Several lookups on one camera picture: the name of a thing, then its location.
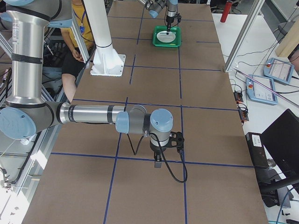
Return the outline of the white round plate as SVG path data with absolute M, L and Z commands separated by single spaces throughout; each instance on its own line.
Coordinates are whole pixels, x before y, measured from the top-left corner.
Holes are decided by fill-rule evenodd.
M 160 31 L 157 33 L 157 39 L 162 43 L 171 43 L 176 39 L 176 33 L 167 32 L 166 30 Z

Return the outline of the green plastic tray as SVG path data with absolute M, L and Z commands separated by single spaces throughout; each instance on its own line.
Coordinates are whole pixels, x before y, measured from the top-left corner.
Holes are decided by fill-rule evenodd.
M 157 39 L 157 33 L 159 33 L 160 31 L 165 31 L 167 30 L 166 26 L 155 26 L 154 28 L 154 32 L 153 32 L 153 39 L 152 39 L 152 43 L 154 46 L 156 47 L 169 47 L 169 48 L 177 48 L 181 45 L 181 29 L 180 27 L 172 27 L 170 32 L 174 32 L 176 33 L 176 39 L 171 42 L 176 44 L 175 46 L 171 46 L 169 45 L 170 43 L 162 43 Z

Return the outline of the red cylinder bottle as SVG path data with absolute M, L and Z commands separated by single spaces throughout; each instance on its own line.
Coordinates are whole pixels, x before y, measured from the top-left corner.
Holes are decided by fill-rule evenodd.
M 226 4 L 225 4 L 225 7 L 223 9 L 223 12 L 222 12 L 222 16 L 221 16 L 221 19 L 220 19 L 220 22 L 221 23 L 225 23 L 226 22 L 226 19 L 228 17 L 228 14 L 230 12 L 230 9 L 232 7 L 232 4 L 233 4 L 233 1 L 232 0 L 227 0 L 226 1 Z

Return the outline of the thin metal rod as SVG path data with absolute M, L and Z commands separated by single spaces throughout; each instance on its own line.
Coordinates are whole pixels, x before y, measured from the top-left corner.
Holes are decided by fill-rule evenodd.
M 271 90 L 269 87 L 267 87 L 266 85 L 262 84 L 261 82 L 255 80 L 255 79 L 254 79 L 253 77 L 251 77 L 250 75 L 247 75 L 247 74 L 241 72 L 241 71 L 238 70 L 236 67 L 234 67 L 233 69 L 236 70 L 238 73 L 244 75 L 246 78 L 251 79 L 253 83 L 256 82 L 257 84 L 259 84 L 259 85 L 262 86 L 263 88 L 267 89 L 268 91 L 270 91 L 270 92 L 273 93 L 274 95 L 276 95 L 276 96 L 278 96 L 279 98 L 283 99 L 284 101 L 290 103 L 291 105 L 293 105 L 293 106 L 299 108 L 299 105 L 298 105 L 298 104 L 292 102 L 291 100 L 289 100 L 289 99 L 287 99 L 286 97 L 282 96 L 281 94 L 275 92 L 274 90 Z

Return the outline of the lower orange circuit board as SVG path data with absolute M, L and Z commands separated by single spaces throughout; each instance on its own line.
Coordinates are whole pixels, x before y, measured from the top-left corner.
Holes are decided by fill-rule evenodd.
M 247 108 L 239 107 L 238 112 L 239 112 L 241 122 L 249 121 L 248 109 Z

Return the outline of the orange circuit board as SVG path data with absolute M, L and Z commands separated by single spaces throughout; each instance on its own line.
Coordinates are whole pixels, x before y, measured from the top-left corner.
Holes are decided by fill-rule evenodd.
M 241 122 L 249 121 L 248 109 L 247 108 L 239 107 L 238 112 L 239 112 Z
M 234 98 L 237 103 L 243 103 L 242 91 L 234 91 Z

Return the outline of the black box device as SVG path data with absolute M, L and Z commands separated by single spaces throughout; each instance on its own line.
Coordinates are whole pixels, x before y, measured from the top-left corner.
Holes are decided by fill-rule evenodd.
M 245 135 L 250 157 L 254 167 L 267 169 L 269 167 L 261 134 L 248 132 Z

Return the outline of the upper orange circuit board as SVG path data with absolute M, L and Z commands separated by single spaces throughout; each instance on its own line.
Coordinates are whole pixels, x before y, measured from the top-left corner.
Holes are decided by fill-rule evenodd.
M 234 91 L 234 98 L 237 103 L 243 103 L 242 91 Z

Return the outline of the person in yellow shirt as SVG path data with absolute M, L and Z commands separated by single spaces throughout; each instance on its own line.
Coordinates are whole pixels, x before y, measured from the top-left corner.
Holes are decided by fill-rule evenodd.
M 84 38 L 86 48 L 90 51 L 94 46 L 93 35 L 87 21 L 87 14 L 83 6 L 83 2 L 81 0 L 73 0 L 71 3 L 77 24 L 79 25 L 79 30 Z M 77 89 L 77 76 L 84 67 L 84 60 L 71 28 L 62 28 L 61 34 L 68 47 L 62 66 L 62 83 L 64 93 L 67 99 L 71 102 Z

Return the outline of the lower teach pendant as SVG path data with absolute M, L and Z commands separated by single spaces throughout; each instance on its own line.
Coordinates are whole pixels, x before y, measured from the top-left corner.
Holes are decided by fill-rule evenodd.
M 249 74 L 255 80 L 261 82 L 262 84 L 269 87 L 271 90 L 275 91 L 274 80 L 270 77 L 263 77 Z M 277 96 L 268 91 L 267 89 L 263 88 L 256 82 L 252 82 L 251 79 L 246 78 L 246 93 L 250 100 L 260 103 L 265 103 L 269 105 L 277 105 L 278 99 Z

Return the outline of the teach pendant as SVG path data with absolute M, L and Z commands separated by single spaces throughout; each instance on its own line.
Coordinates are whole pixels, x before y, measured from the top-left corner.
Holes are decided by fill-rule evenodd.
M 270 58 L 263 69 L 263 74 L 282 84 L 289 84 L 293 71 L 294 65 L 291 63 L 276 58 Z
M 263 77 L 249 74 L 255 80 L 261 82 L 262 84 L 269 87 L 271 90 L 275 91 L 274 80 L 270 77 Z M 246 93 L 250 100 L 260 103 L 265 103 L 269 105 L 277 105 L 278 99 L 277 96 L 268 91 L 267 89 L 263 88 L 256 82 L 252 82 L 251 79 L 246 78 Z

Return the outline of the upper teach pendant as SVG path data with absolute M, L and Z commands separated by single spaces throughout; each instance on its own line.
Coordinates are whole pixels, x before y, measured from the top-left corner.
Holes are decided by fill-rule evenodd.
M 270 58 L 263 69 L 263 74 L 282 84 L 289 84 L 293 71 L 294 65 L 291 63 L 276 58 Z

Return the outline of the wooden board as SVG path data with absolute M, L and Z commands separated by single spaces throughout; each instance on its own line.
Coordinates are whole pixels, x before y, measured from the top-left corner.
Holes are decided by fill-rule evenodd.
M 275 50 L 276 55 L 278 57 L 288 57 L 299 44 L 299 20 L 281 23 L 278 30 L 285 36 Z

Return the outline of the black monitor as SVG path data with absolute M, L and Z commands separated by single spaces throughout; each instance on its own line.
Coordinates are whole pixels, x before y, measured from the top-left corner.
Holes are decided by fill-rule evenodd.
M 285 176 L 299 173 L 299 118 L 290 109 L 264 130 L 261 138 Z

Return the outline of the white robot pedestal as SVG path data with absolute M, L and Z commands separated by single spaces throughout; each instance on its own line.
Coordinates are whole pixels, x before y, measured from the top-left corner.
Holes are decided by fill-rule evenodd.
M 96 45 L 91 75 L 120 77 L 126 56 L 114 49 L 103 0 L 83 1 Z

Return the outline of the aluminium frame post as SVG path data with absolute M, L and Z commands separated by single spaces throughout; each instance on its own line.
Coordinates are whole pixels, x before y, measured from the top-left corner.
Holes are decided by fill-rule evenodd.
M 264 2 L 265 2 L 265 0 L 255 0 L 254 1 L 252 8 L 246 17 L 246 20 L 240 30 L 240 33 L 239 33 L 239 35 L 233 45 L 233 48 L 228 56 L 228 59 L 225 63 L 225 66 L 224 66 L 225 72 L 228 72 L 231 69 L 232 64 L 236 58 L 236 55 L 237 55 L 238 51 L 240 50 L 240 48 L 243 44 L 243 41 L 245 40 L 245 37 L 247 36 L 248 32 L 250 31 L 256 17 L 258 16 Z

